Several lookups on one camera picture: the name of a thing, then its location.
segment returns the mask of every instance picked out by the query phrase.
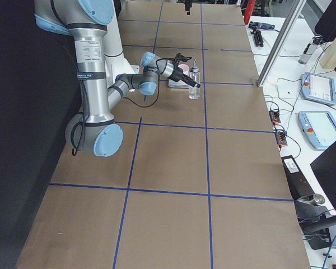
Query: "blue cable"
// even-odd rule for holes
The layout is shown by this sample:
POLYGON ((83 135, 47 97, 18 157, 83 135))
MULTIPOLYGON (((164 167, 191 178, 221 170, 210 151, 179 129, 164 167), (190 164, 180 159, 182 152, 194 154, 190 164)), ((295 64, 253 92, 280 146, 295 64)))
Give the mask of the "blue cable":
POLYGON ((325 260, 324 260, 324 264, 323 264, 323 266, 322 266, 322 269, 327 269, 327 268, 325 268, 325 264, 326 264, 326 261, 327 261, 329 255, 330 255, 330 251, 331 251, 332 246, 333 246, 333 244, 335 243, 335 241, 336 241, 336 235, 335 235, 334 239, 332 239, 332 242, 331 242, 331 245, 330 245, 330 247, 329 247, 329 250, 327 251, 327 254, 326 254, 326 256, 325 256, 325 260))

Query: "black wall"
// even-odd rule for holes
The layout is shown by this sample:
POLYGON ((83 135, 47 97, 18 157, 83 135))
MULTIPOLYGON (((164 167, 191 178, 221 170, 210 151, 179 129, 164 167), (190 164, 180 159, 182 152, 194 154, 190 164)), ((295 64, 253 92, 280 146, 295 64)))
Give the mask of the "black wall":
POLYGON ((33 0, 0 0, 0 268, 14 268, 80 107, 76 71, 35 25, 33 0))

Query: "white table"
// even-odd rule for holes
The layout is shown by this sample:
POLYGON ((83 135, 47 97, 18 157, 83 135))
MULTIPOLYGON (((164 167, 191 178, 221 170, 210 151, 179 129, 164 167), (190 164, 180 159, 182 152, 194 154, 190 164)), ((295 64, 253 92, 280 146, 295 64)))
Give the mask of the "white table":
MULTIPOLYGON (((275 25, 275 29, 280 30, 281 26, 284 22, 284 18, 273 18, 273 17, 252 17, 251 21, 257 22, 266 22, 269 24, 275 25)), ((274 41, 278 35, 276 31, 264 31, 262 30, 262 36, 264 38, 264 47, 255 47, 253 35, 250 33, 251 29, 246 27, 249 36, 249 42, 254 53, 254 59, 256 68, 258 73, 261 72, 268 56, 265 54, 269 54, 270 50, 274 44, 274 41)), ((303 50, 305 49, 308 42, 313 37, 313 33, 310 30, 309 26, 307 25, 304 19, 298 19, 295 23, 293 30, 291 31, 288 40, 286 41, 280 55, 284 56, 300 56, 303 50)), ((286 78, 288 80, 298 80, 301 78, 302 74, 305 72, 310 72, 313 65, 315 64, 318 56, 322 53, 325 45, 321 48, 317 49, 314 55, 309 60, 308 64, 301 65, 298 63, 299 57, 278 57, 273 71, 269 75, 267 82, 263 86, 264 94, 269 95, 265 96, 266 101, 274 101, 278 104, 280 109, 287 109, 291 110, 292 107, 279 100, 278 91, 277 91, 277 80, 278 78, 286 78)), ((317 65, 316 73, 323 73, 331 71, 331 69, 323 69, 321 68, 320 64, 317 65)), ((329 72, 326 76, 332 77, 335 79, 335 89, 336 89, 336 73, 329 72)), ((336 111, 329 108, 326 105, 319 104, 313 101, 305 100, 302 95, 298 96, 298 93, 301 88, 301 81, 296 82, 289 82, 284 80, 278 81, 278 89, 279 89, 279 97, 283 100, 293 104, 298 98, 295 109, 293 114, 291 115, 290 124, 288 128, 288 135, 294 138, 301 146, 301 154, 296 159, 297 164, 301 168, 304 176, 306 177, 307 181, 310 183, 311 187, 315 191, 315 193, 322 194, 325 198, 326 195, 322 190, 320 184, 316 180, 314 173, 311 170, 310 164, 322 153, 322 151, 314 150, 314 148, 309 144, 307 138, 303 134, 301 128, 298 125, 297 113, 302 110, 327 110, 330 111, 336 120, 336 111)), ((281 112, 281 125, 287 128, 288 126, 288 118, 290 113, 286 111, 281 112)), ((296 156, 299 152, 299 148, 292 140, 289 138, 287 139, 288 146, 283 147, 281 149, 281 156, 292 155, 296 156)), ((325 206, 327 209, 332 209, 333 206, 331 203, 326 199, 325 206)), ((314 251, 310 248, 308 242, 305 242, 305 247, 307 251, 307 255, 309 257, 310 264, 312 266, 321 267, 323 264, 324 256, 323 253, 326 253, 328 249, 320 249, 314 251)), ((332 264, 336 264, 336 249, 333 249, 330 253, 332 258, 329 258, 325 267, 332 268, 332 264)))

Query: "bottle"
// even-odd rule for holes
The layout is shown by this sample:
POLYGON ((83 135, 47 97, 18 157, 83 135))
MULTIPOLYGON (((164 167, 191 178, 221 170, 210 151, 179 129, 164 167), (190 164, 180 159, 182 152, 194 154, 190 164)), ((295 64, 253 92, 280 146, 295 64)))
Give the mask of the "bottle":
POLYGON ((309 59, 311 58, 314 51, 318 48, 318 45, 320 45, 321 41, 323 39, 322 35, 315 35, 312 38, 312 41, 308 43, 306 46, 304 52, 301 54, 300 59, 298 60, 301 64, 307 64, 309 59))
MULTIPOLYGON (((194 65, 189 69, 188 76, 196 83, 200 83, 200 71, 197 66, 197 59, 194 59, 194 65)), ((200 97, 200 88, 189 86, 189 98, 198 99, 200 97)))

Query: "clear bottle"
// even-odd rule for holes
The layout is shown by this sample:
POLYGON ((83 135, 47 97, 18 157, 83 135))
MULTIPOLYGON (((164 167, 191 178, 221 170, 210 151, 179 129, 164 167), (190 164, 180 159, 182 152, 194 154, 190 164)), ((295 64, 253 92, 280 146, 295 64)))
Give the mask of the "clear bottle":
MULTIPOLYGON (((197 66, 197 59, 194 59, 194 65, 189 69, 188 76, 196 83, 200 83, 200 71, 197 66)), ((200 97, 200 88, 189 86, 189 98, 198 99, 200 97)))

